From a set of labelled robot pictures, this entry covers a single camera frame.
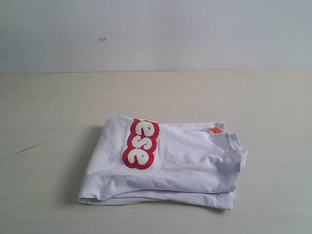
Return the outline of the white t-shirt red lettering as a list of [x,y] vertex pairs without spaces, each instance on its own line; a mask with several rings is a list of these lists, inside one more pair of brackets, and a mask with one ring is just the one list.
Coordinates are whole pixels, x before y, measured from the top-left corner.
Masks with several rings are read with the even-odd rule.
[[[219,127],[223,133],[214,134]],[[128,205],[176,201],[231,210],[248,152],[224,122],[168,123],[124,116],[106,120],[78,201]]]

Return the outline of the orange neck label tag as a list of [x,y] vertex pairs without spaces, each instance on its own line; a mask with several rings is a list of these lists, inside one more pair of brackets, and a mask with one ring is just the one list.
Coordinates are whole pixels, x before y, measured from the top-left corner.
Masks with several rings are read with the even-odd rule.
[[222,131],[219,127],[213,127],[213,128],[211,129],[211,131],[212,131],[214,134],[223,133],[223,131]]

